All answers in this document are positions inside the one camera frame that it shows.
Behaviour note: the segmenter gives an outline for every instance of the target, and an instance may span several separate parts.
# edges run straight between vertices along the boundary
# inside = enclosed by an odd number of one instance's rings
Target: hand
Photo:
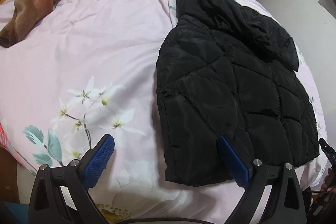
[[[330,175],[331,172],[332,172],[332,170],[329,168],[329,169],[328,169],[328,176]],[[328,180],[328,176],[326,176],[326,177],[324,178],[324,182],[327,182],[327,180]],[[336,187],[333,186],[333,187],[329,187],[329,188],[327,189],[327,184],[326,184],[326,183],[323,183],[323,184],[321,185],[321,190],[322,190],[322,191],[327,191],[327,192],[332,191],[333,193],[336,193]]]

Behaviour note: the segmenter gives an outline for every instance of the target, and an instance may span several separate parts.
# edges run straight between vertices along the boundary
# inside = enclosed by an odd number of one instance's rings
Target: bed
[[[255,0],[235,1],[272,17]],[[13,3],[0,5],[0,28],[11,19]],[[0,49],[0,143],[36,174],[42,163],[57,167],[80,159],[111,134],[115,152],[89,190],[108,221],[223,223],[244,192],[234,181],[196,188],[165,181],[155,69],[176,23],[176,0],[60,0],[23,41]],[[314,107],[319,138],[326,139],[315,82],[298,47],[297,53],[297,77]],[[321,152],[296,169],[302,189],[318,184],[326,162]],[[63,194],[74,207],[66,188]]]

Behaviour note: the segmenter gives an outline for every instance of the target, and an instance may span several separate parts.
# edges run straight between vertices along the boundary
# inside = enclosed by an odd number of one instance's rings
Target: teal leaf print
[[[45,152],[38,152],[36,154],[33,154],[33,157],[35,161],[41,165],[41,164],[48,164],[50,167],[53,165],[53,161],[50,158],[50,156]]]
[[[51,128],[48,129],[48,154],[57,160],[58,162],[62,161],[62,149],[61,144],[59,143],[56,132]]]
[[[38,146],[43,146],[43,133],[35,126],[27,126],[23,133],[26,135],[27,139],[33,144]]]

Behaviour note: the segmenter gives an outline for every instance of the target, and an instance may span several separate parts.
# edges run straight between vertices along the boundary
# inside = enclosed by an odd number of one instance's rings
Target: flower stem
[[[35,171],[36,171],[36,173],[37,173],[37,170],[34,168],[34,166],[32,166],[14,147],[13,147],[13,149],[15,150],[15,152],[16,153],[18,153],[20,156],[21,156],[21,158],[23,158],[25,161],[26,161],[26,163],[28,163],[29,165],[30,165],[30,167],[31,168],[33,168]]]
[[[91,135],[90,135],[90,131],[87,129],[87,127],[86,127],[86,123],[84,123],[84,129],[85,129],[85,132],[86,132],[86,136],[87,136],[87,139],[88,139],[88,141],[89,141],[89,147],[90,147],[90,149],[92,148],[91,147]]]
[[[64,166],[64,164],[61,162],[61,161],[57,161],[61,166]]]
[[[71,118],[71,119],[74,119],[74,120],[79,121],[79,119],[77,119],[77,118],[75,118],[75,117],[73,117],[73,116],[71,116],[71,115],[69,115],[69,114],[67,114],[67,113],[65,114],[65,116],[66,116],[66,117],[69,117],[69,118]]]

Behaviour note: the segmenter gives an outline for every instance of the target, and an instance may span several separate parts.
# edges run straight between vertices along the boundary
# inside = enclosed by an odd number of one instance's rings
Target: black puffer jacket
[[[316,121],[293,72],[290,35],[234,0],[176,2],[178,24],[157,60],[166,180],[200,186],[229,179],[216,149],[223,134],[268,165],[317,157]]]

